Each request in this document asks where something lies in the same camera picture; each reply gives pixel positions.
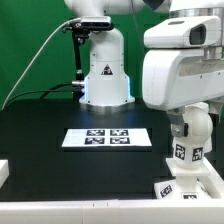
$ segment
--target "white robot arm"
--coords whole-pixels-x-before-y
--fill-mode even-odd
[[[102,24],[108,14],[137,12],[145,5],[142,0],[65,0],[81,23]],[[92,32],[89,35],[90,72],[85,78],[85,94],[79,102],[82,108],[96,112],[116,112],[132,105],[129,77],[124,72],[124,40],[120,31]]]
[[[143,66],[149,107],[167,111],[224,95],[223,4],[173,0],[171,18],[145,33],[155,48]]]
[[[130,0],[65,0],[70,10],[78,16],[104,16],[132,13]],[[144,6],[143,1],[133,0],[135,11],[140,11]]]
[[[170,19],[144,37],[153,50],[144,60],[143,99],[148,107],[167,111],[174,136],[167,164],[176,179],[155,184],[155,191],[160,199],[210,198],[209,186],[197,178],[210,175],[203,160],[212,149],[208,112],[219,114],[224,102],[224,1],[171,3]],[[211,100],[210,110],[198,103],[205,100]]]

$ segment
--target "black cable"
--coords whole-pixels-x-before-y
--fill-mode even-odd
[[[73,90],[39,90],[39,91],[30,91],[30,92],[25,92],[25,93],[21,93],[19,95],[16,95],[14,97],[12,97],[7,104],[5,105],[4,109],[15,99],[21,97],[21,96],[25,96],[25,95],[29,95],[29,94],[36,94],[36,93],[73,93]]]
[[[65,86],[72,86],[72,83],[71,83],[71,82],[67,82],[67,83],[63,83],[63,84],[56,85],[56,86],[50,88],[49,91],[51,91],[51,90],[56,90],[56,89],[59,89],[59,88],[65,87]],[[40,99],[43,100],[49,93],[51,93],[51,92],[46,91],[46,92],[40,97]]]

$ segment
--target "black tabletop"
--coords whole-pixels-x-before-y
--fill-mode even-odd
[[[61,147],[68,129],[146,128],[151,147]],[[224,125],[213,132],[207,157],[224,173]],[[80,109],[70,100],[21,100],[0,112],[0,159],[10,176],[0,201],[59,201],[155,198],[153,184],[172,179],[170,123],[165,112],[135,108],[115,114]]]

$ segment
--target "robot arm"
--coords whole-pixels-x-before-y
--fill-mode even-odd
[[[76,29],[87,31],[90,44],[90,71],[85,77],[85,94],[80,106],[96,112],[117,112],[131,107],[129,77],[124,72],[124,40],[111,24],[111,14],[129,14],[143,8],[142,0],[65,0],[81,17]]]
[[[142,0],[132,0],[135,12],[145,5]],[[78,16],[104,16],[132,13],[131,0],[65,0],[68,8]]]
[[[224,1],[173,0],[171,18],[149,29],[143,98],[171,110],[224,95]]]

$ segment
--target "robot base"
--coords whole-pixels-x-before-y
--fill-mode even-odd
[[[211,199],[198,176],[209,176],[210,172],[203,163],[198,169],[184,169],[177,166],[173,159],[167,164],[175,180],[156,183],[154,188],[158,199]]]
[[[93,111],[96,113],[101,113],[101,114],[108,114],[108,113],[117,113],[120,111],[125,111],[125,110],[132,110],[135,107],[135,99],[131,99],[129,102],[118,105],[118,106],[97,106],[97,105],[91,105],[86,102],[80,102],[80,107],[81,109],[84,110],[89,110]]]

